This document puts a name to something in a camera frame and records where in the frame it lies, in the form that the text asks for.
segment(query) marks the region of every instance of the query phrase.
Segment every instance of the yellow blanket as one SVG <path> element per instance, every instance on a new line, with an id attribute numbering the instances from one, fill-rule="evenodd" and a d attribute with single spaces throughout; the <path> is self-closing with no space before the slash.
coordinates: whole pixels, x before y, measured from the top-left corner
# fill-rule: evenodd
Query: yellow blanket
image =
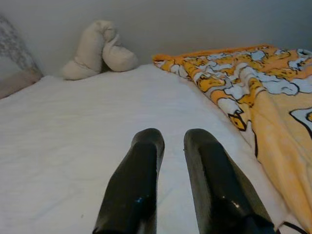
<path id="1" fill-rule="evenodd" d="M 153 59 L 228 116 L 312 233 L 312 53 L 261 45 Z"/>

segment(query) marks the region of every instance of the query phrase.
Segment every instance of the white bed sheet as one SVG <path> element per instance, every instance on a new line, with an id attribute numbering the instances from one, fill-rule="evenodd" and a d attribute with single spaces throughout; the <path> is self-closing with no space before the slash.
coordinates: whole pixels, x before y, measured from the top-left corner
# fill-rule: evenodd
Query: white bed sheet
<path id="1" fill-rule="evenodd" d="M 191 82 L 153 65 L 80 81 L 47 76 L 0 101 L 0 233 L 91 233 L 134 134 L 158 128 L 158 234 L 198 227 L 183 138 L 211 132 L 249 177 L 275 224 L 289 214 L 249 145 Z"/>

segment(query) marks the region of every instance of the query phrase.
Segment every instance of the beige plush toy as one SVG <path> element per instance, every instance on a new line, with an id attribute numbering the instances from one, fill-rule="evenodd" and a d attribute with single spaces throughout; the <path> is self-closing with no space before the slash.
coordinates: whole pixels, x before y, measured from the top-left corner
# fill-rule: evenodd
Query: beige plush toy
<path id="1" fill-rule="evenodd" d="M 138 64 L 136 55 L 122 47 L 113 23 L 98 20 L 83 31 L 76 56 L 61 72 L 65 79 L 88 78 L 101 73 L 103 61 L 116 72 L 134 69 Z"/>

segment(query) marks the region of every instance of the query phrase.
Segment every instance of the orange blanket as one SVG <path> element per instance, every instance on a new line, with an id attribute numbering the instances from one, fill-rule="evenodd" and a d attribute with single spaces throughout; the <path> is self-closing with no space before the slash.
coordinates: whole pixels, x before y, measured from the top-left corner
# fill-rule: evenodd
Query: orange blanket
<path id="1" fill-rule="evenodd" d="M 192 80 L 228 116 L 312 233 L 312 53 L 261 45 L 156 55 L 154 64 Z"/>

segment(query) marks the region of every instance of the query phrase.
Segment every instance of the white wall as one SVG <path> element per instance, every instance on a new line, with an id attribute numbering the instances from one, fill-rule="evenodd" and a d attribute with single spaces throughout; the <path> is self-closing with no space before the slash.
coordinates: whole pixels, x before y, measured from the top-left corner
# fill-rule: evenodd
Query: white wall
<path id="1" fill-rule="evenodd" d="M 0 0 L 45 74 L 74 54 L 81 31 L 112 20 L 141 63 L 156 53 L 272 43 L 312 49 L 311 0 Z"/>

